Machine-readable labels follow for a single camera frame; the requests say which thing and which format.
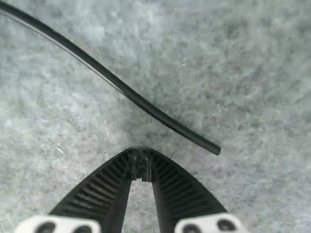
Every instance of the black wire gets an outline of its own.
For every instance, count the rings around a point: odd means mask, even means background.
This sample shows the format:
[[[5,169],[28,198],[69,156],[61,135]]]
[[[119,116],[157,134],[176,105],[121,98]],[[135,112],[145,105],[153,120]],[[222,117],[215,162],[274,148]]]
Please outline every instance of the black wire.
[[[64,38],[61,34],[55,32],[53,29],[45,25],[44,23],[40,22],[36,18],[28,15],[21,10],[0,1],[0,12],[4,15],[22,23],[23,25],[33,29],[34,31],[38,32],[45,38],[51,40],[90,69],[92,69],[95,73],[101,76],[104,80],[109,82],[114,88],[120,91],[123,95],[125,95],[129,100],[131,100],[134,104],[139,106],[145,112],[153,116],[155,119],[162,122],[164,125],[168,126],[175,132],[183,135],[185,138],[191,140],[195,144],[207,149],[208,151],[219,155],[220,154],[220,147],[216,144],[208,141],[207,139],[203,138],[202,136],[198,135],[197,133],[191,131],[184,125],[178,123],[176,120],[171,118],[170,116],[166,115],[164,112],[156,108],[154,105],[149,103],[144,97],[139,95],[129,86],[127,86],[124,82],[118,79],[113,73],[107,70],[104,66],[102,66],[99,62],[97,62],[94,58],[89,56],[85,53],[82,49],[77,47],[75,44],[71,43],[69,40]]]

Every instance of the grey carpet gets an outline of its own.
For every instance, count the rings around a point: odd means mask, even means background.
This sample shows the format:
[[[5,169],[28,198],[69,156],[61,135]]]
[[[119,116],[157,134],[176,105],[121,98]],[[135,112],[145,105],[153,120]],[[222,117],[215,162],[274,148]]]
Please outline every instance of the grey carpet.
[[[311,1],[10,0],[160,109],[214,156],[69,54],[0,16],[0,231],[51,210],[130,146],[172,158],[253,233],[311,228]],[[133,183],[123,232],[159,232]]]

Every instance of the black cable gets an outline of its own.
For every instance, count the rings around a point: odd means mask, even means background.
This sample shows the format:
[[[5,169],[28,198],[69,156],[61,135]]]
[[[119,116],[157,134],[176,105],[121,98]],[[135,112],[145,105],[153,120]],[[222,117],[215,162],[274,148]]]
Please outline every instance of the black cable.
[[[219,155],[220,147],[216,144],[208,141],[197,133],[191,131],[184,125],[178,123],[176,120],[166,115],[164,112],[156,108],[154,105],[149,103],[144,97],[139,95],[129,86],[127,86],[124,82],[118,79],[113,73],[103,67],[99,62],[97,62],[94,58],[85,53],[82,49],[77,47],[75,44],[71,43],[69,40],[64,38],[61,34],[55,32],[53,29],[40,22],[36,18],[28,15],[21,10],[0,1],[0,13],[22,23],[23,25],[31,28],[37,33],[41,34],[45,38],[49,39],[62,49],[69,52],[71,55],[80,60],[83,64],[92,69],[95,73],[97,73],[101,78],[106,80],[110,85],[120,91],[123,95],[125,95],[130,101],[139,106],[145,112],[153,116],[155,119],[162,122],[164,125],[168,126],[175,132],[183,135],[185,138],[194,142],[195,144],[207,149],[208,151]]]

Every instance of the speckled gray fabric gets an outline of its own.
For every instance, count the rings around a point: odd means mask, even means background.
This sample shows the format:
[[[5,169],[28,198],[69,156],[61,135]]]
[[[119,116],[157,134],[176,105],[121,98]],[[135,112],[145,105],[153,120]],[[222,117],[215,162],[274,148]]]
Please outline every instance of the speckled gray fabric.
[[[0,231],[51,210],[130,146],[172,158],[253,233],[311,228],[311,1],[8,0],[160,109],[216,157],[148,116],[65,51],[0,16]],[[131,188],[123,232],[159,232]]]

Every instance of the metal pivot plate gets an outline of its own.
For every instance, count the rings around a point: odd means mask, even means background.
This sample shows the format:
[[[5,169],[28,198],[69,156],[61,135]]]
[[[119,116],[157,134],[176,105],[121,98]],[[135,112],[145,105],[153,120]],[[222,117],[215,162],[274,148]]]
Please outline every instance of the metal pivot plate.
[[[101,233],[101,227],[91,219],[33,216],[21,222],[15,233]]]
[[[233,215],[221,213],[180,220],[174,233],[249,233]]]

